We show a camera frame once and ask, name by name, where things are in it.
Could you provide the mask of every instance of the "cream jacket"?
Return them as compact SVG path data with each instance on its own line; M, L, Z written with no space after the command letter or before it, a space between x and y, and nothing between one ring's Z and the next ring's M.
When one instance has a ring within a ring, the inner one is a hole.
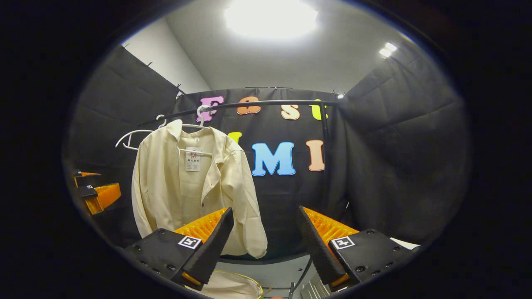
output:
M131 182L138 231L144 238L158 228L176 230L202 216L232 206L234 227L222 254L255 258L266 254L250 166L242 148L226 134L207 127L188 134L182 121L170 122L139 145ZM185 170L186 153L199 147L200 171Z

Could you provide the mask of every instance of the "clothing tag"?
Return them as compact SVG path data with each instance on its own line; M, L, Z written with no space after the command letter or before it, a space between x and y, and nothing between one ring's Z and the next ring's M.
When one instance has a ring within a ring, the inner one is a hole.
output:
M186 148L189 151L201 152L199 147L189 147ZM185 155L185 171L199 171L200 170L200 154L196 153L186 153Z

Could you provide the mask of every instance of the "white wall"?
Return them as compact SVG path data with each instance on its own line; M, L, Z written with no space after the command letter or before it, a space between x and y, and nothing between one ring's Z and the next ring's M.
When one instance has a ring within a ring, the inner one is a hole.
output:
M126 46L136 58L174 85L181 84L185 93L211 90L188 58L176 37L170 31L165 18L161 18L140 30L126 41Z

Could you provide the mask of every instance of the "metal rod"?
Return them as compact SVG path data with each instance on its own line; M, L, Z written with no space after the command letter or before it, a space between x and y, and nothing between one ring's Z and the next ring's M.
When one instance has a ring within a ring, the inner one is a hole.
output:
M294 290L297 289L297 287L303 281L303 278L305 278L305 275L308 272L308 270L310 269L310 265L311 264L312 264L312 257L309 256L309 261L306 263L305 270L303 270L303 273L301 274L299 280L297 281L296 285L294 286Z
M294 283L290 283L290 292L288 293L288 299L292 299L292 296L294 296Z
M325 164L325 169L323 170L323 202L326 203L329 197L329 165L327 164L329 161L327 158L329 153L329 126L327 125L327 114L325 112L325 103L323 102L320 103L320 115L323 129L323 163Z
M207 112L207 111L213 111L213 110L221 110L221 109L229 109L229 108L238 108L238 107L249 107L249 106L293 105L293 104L321 105L323 107L323 105L335 106L336 104L338 104L338 102L335 102L335 101L319 101L319 103L316 103L316 101L311 100L311 99L282 99L282 100L275 99L275 100L271 100L271 101L221 104L221 105L211 106L211 107L202 109L201 112ZM150 120L150 121L143 122L143 123L139 124L139 126L145 126L147 124L154 123L154 122L157 122L157 121L161 121L161 120L164 120L164 119L171 119L171 118L176 118L176 117L180 117L180 116L183 116L183 115L195 114L196 112L197 112L197 109L185 110L185 111L181 111L181 112L178 112L178 113L166 115L165 117L159 118L159 120Z

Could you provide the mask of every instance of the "ceiling light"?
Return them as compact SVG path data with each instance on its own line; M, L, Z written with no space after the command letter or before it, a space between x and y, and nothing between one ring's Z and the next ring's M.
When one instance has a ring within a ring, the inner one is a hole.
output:
M386 48L386 49L388 49L388 50L390 50L390 51L392 51L392 52L395 51L395 50L397 50L397 47L394 46L394 45L392 45L392 44L390 44L390 43L386 43L386 45L384 46L384 48Z
M382 56L388 58L388 57L390 57L390 55L392 54L392 51L388 50L387 48L383 48L383 49L381 49L381 50L379 51L379 53L380 53Z
M318 12L298 0L237 0L225 15L228 26L240 34L289 38L312 30Z

